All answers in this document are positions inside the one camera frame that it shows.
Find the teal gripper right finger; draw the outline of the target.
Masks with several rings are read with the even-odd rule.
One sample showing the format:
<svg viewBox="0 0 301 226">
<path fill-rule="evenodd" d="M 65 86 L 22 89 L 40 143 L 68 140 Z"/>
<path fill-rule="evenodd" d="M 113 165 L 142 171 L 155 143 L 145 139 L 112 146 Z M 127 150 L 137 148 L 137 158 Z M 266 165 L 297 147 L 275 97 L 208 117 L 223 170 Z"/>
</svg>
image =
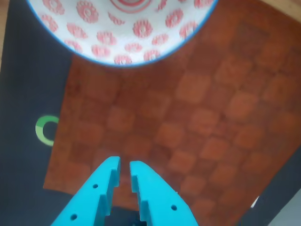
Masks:
<svg viewBox="0 0 301 226">
<path fill-rule="evenodd" d="M 139 216 L 148 226 L 196 226 L 198 223 L 180 195 L 150 166 L 130 162 L 131 189 L 137 194 Z"/>
</svg>

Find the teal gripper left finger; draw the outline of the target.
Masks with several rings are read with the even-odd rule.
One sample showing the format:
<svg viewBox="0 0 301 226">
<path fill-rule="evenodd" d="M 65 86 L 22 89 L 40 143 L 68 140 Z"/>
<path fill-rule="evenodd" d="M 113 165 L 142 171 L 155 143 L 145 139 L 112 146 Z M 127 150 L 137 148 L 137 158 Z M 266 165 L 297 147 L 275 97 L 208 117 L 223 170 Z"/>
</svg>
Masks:
<svg viewBox="0 0 301 226">
<path fill-rule="evenodd" d="M 103 226 L 119 186 L 120 158 L 107 158 L 91 174 L 52 223 L 53 226 Z"/>
</svg>

